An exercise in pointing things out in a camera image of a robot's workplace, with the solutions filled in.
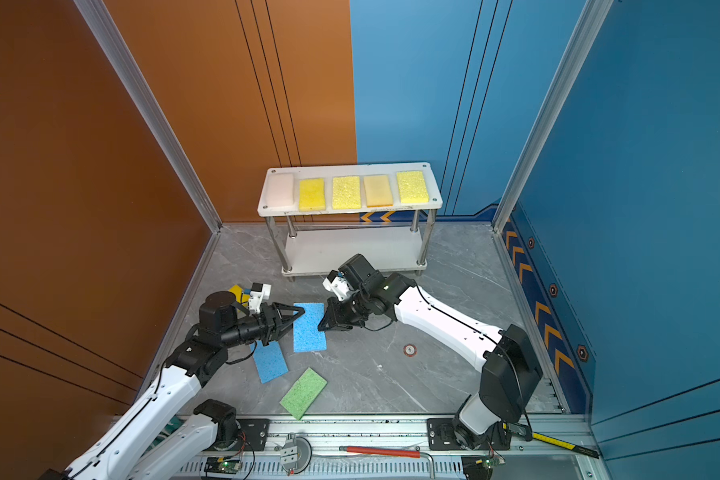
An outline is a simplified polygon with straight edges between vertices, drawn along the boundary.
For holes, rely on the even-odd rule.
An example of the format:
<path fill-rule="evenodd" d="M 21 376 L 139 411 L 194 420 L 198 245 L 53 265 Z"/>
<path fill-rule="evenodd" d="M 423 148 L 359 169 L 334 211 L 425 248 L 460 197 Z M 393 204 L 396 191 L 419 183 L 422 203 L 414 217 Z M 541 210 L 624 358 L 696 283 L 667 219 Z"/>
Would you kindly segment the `white foam sponge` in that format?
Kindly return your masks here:
<path fill-rule="evenodd" d="M 272 174 L 267 179 L 265 205 L 268 209 L 283 209 L 295 203 L 295 180 L 292 174 Z"/>

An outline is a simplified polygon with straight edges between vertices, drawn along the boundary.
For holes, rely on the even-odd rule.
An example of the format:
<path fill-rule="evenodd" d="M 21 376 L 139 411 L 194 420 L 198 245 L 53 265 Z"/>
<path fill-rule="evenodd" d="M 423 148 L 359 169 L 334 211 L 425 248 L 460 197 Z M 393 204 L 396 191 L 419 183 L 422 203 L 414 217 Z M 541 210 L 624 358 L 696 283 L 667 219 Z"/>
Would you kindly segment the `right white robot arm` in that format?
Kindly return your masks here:
<path fill-rule="evenodd" d="M 320 331 L 364 328 L 372 315 L 423 331 L 465 359 L 480 373 L 479 388 L 451 421 L 456 444 L 488 446 L 500 428 L 527 416 L 527 405 L 543 369 L 525 330 L 485 324 L 450 307 L 399 273 L 388 276 L 356 254 L 323 280 L 331 293 Z"/>

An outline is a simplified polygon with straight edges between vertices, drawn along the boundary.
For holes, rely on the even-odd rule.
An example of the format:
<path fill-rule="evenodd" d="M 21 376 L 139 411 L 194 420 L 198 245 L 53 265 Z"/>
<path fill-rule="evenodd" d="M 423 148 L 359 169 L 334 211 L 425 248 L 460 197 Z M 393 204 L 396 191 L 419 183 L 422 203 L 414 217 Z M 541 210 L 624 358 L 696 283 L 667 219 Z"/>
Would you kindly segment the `yellow cellulose sponge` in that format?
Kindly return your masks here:
<path fill-rule="evenodd" d="M 418 205 L 429 202 L 426 179 L 422 171 L 397 172 L 396 182 L 402 205 Z"/>
<path fill-rule="evenodd" d="M 332 208 L 356 210 L 362 207 L 359 176 L 334 177 L 332 179 Z"/>

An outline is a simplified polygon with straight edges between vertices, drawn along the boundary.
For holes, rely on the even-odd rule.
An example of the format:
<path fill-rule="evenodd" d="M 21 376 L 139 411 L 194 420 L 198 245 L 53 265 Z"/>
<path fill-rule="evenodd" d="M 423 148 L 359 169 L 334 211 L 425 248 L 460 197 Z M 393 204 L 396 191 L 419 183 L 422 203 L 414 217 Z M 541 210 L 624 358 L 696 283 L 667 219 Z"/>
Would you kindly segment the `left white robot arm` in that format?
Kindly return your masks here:
<path fill-rule="evenodd" d="M 156 379 L 128 411 L 87 451 L 45 479 L 158 479 L 171 477 L 209 447 L 232 447 L 244 435 L 235 407 L 206 400 L 160 444 L 154 441 L 176 413 L 233 362 L 228 351 L 241 345 L 267 346 L 288 332 L 304 308 L 269 303 L 255 285 L 247 303 L 230 291 L 210 294 L 189 335 L 164 361 Z"/>

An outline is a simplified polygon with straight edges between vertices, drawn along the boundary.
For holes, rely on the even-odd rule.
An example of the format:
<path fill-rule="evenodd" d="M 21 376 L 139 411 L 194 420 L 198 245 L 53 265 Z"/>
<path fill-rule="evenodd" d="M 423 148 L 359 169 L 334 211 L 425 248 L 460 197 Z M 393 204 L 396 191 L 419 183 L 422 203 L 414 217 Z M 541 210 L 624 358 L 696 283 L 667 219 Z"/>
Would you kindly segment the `yellow foam sponge front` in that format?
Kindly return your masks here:
<path fill-rule="evenodd" d="M 300 212 L 324 211 L 326 209 L 325 180 L 323 178 L 299 181 Z"/>

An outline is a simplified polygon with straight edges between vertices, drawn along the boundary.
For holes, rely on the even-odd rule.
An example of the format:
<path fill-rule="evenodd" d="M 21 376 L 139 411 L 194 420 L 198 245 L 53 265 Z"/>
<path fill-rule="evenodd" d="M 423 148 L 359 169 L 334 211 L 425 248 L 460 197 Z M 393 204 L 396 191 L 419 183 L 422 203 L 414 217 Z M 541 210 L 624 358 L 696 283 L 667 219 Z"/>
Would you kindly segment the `orange-yellow thick sponge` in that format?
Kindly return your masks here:
<path fill-rule="evenodd" d="M 364 176 L 363 187 L 367 207 L 382 208 L 394 205 L 394 196 L 387 175 Z"/>

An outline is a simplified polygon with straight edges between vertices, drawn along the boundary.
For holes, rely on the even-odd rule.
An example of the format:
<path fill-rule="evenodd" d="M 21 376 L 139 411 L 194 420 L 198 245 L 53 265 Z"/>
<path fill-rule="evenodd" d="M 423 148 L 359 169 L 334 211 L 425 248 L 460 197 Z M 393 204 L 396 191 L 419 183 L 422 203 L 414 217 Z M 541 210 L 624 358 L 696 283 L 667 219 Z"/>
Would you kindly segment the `green cellulose sponge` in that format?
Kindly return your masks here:
<path fill-rule="evenodd" d="M 307 368 L 280 400 L 280 405 L 294 419 L 301 420 L 326 385 L 326 379 Z"/>

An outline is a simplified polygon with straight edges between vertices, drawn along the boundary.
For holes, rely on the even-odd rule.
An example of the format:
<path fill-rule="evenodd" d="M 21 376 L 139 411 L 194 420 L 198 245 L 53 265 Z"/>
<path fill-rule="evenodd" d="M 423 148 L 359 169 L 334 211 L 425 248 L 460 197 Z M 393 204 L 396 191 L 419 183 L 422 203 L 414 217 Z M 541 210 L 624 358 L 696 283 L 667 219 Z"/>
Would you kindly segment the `blue cellulose sponge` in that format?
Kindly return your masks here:
<path fill-rule="evenodd" d="M 304 313 L 293 324 L 293 351 L 295 353 L 319 352 L 327 349 L 325 333 L 318 330 L 324 316 L 321 303 L 297 303 Z"/>
<path fill-rule="evenodd" d="M 282 348 L 277 341 L 272 341 L 267 345 L 257 342 L 256 348 L 253 350 L 253 359 L 262 384 L 288 372 Z"/>

